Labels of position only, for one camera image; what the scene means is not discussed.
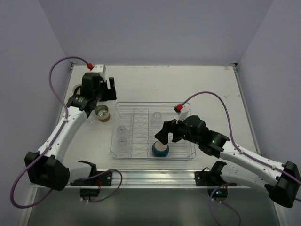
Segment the orange ceramic mug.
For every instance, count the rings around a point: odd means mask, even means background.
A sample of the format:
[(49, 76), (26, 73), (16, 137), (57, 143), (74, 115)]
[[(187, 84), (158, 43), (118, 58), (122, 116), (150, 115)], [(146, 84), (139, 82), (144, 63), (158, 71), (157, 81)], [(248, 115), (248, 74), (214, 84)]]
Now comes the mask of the orange ceramic mug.
[(80, 88), (81, 88), (81, 85), (76, 85), (74, 88), (73, 88), (73, 94), (74, 95), (79, 95), (80, 94)]

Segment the brown steel tumbler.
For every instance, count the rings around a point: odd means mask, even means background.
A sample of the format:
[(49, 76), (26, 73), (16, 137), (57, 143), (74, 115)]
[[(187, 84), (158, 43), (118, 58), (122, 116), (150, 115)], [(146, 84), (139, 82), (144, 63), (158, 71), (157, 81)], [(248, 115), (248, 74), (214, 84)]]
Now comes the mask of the brown steel tumbler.
[(110, 119), (109, 108), (106, 105), (98, 105), (94, 112), (97, 119), (101, 122), (107, 122)]

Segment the dark blue ribbed mug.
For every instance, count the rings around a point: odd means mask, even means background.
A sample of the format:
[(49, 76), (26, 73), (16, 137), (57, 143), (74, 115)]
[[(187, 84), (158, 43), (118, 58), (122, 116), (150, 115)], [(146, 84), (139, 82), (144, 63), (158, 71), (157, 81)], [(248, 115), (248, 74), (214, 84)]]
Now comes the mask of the dark blue ribbed mug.
[(160, 141), (156, 141), (151, 149), (154, 157), (167, 157), (169, 154), (169, 145), (164, 145)]

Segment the large clear glass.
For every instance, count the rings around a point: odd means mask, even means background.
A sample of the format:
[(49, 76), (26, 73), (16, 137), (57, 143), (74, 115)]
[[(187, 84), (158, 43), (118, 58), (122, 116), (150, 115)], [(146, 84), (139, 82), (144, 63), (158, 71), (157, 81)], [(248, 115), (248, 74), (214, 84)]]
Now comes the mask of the large clear glass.
[(96, 117), (94, 116), (94, 115), (90, 115), (87, 119), (86, 119), (86, 121), (85, 121), (85, 123), (86, 124), (92, 124), (92, 123), (94, 123), (96, 121)]

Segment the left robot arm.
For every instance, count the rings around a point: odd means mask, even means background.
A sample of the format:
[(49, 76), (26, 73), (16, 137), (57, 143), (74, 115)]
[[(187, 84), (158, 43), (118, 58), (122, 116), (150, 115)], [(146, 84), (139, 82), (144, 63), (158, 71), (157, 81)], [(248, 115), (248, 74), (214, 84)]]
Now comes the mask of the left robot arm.
[(96, 109), (97, 103), (116, 99), (113, 77), (105, 80), (99, 73), (85, 73), (50, 137), (36, 152), (28, 152), (25, 156), (30, 182), (61, 191), (69, 182), (95, 176), (95, 164), (79, 161), (79, 166), (72, 169), (63, 165), (63, 159), (78, 129)]

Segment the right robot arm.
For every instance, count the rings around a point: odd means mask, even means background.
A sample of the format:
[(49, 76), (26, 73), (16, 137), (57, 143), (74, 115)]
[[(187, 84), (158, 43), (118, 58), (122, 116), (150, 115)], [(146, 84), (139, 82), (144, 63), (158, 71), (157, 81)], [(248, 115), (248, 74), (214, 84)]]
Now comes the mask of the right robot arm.
[(218, 158), (211, 173), (219, 182), (234, 183), (266, 192), (275, 203), (291, 208), (301, 186), (301, 176), (295, 163), (281, 163), (267, 159), (239, 147), (227, 136), (209, 130), (198, 116), (189, 116), (183, 121), (171, 120), (163, 123), (155, 138), (168, 144), (185, 140), (196, 144), (209, 156)]

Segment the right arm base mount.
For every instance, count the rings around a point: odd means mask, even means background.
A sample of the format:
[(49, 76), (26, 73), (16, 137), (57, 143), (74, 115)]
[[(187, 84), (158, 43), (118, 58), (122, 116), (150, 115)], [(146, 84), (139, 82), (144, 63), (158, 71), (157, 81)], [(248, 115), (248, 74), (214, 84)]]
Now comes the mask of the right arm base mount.
[[(218, 187), (226, 184), (226, 182), (215, 174), (211, 173), (211, 169), (209, 167), (203, 168), (201, 171), (194, 172), (194, 180), (196, 186), (209, 186), (209, 187)], [(213, 194), (213, 199), (224, 201), (228, 197), (228, 188), (227, 186), (223, 186), (219, 188)]]

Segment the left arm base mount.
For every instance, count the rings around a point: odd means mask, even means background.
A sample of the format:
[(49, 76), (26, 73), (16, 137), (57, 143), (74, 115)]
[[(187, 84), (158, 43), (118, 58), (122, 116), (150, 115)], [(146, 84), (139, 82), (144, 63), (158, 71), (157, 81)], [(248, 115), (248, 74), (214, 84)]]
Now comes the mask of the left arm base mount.
[(96, 186), (97, 188), (80, 188), (79, 195), (81, 199), (92, 201), (92, 198), (98, 197), (100, 194), (101, 186), (111, 186), (112, 171), (104, 172), (98, 177), (91, 178), (99, 175), (103, 171), (97, 171), (95, 163), (88, 161), (78, 161), (75, 167), (71, 168), (69, 182), (71, 186)]

